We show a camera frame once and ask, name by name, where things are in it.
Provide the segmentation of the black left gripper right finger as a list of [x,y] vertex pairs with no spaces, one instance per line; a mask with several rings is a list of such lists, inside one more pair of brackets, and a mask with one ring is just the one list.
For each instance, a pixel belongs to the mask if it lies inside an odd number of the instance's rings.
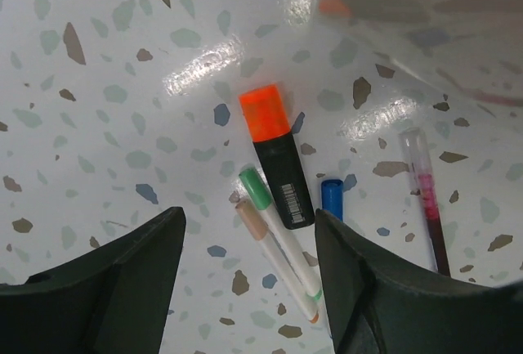
[[522,283],[455,280],[315,213],[315,243],[336,353],[520,353]]

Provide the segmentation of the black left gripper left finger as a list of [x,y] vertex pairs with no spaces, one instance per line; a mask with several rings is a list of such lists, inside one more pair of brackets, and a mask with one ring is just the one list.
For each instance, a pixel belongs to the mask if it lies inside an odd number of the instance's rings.
[[1,286],[3,353],[157,353],[186,232],[180,207]]

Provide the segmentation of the blue cap marker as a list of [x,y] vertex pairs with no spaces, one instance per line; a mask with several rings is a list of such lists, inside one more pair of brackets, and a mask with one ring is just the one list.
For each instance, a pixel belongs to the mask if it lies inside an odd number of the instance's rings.
[[343,181],[340,179],[322,181],[320,195],[322,209],[343,221]]

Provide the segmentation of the beige cap marker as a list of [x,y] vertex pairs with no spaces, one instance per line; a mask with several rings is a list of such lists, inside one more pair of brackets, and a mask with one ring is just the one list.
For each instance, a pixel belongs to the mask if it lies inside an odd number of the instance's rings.
[[306,294],[304,287],[286,260],[284,253],[279,249],[267,224],[256,210],[254,204],[249,199],[242,199],[235,205],[235,210],[251,236],[261,247],[263,254],[275,270],[278,278],[285,284],[304,317],[310,323],[316,324],[320,315],[315,301]]

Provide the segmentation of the green cap marker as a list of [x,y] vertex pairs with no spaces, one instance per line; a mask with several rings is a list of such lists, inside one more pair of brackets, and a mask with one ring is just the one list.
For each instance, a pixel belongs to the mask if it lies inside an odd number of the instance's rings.
[[239,179],[280,248],[284,251],[306,293],[318,302],[323,293],[320,278],[308,264],[295,235],[284,226],[272,196],[258,171],[255,168],[246,168],[239,174]]

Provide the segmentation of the orange black highlighter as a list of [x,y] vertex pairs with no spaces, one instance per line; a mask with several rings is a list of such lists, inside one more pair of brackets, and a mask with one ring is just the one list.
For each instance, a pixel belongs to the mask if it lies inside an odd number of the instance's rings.
[[239,103],[283,224],[289,230],[312,225],[315,211],[278,87],[246,92]]

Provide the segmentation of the beige round drawer organizer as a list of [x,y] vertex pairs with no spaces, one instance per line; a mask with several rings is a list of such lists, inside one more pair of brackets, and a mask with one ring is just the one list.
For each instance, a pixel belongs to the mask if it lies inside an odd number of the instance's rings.
[[522,103],[522,0],[318,0],[317,13],[441,91]]

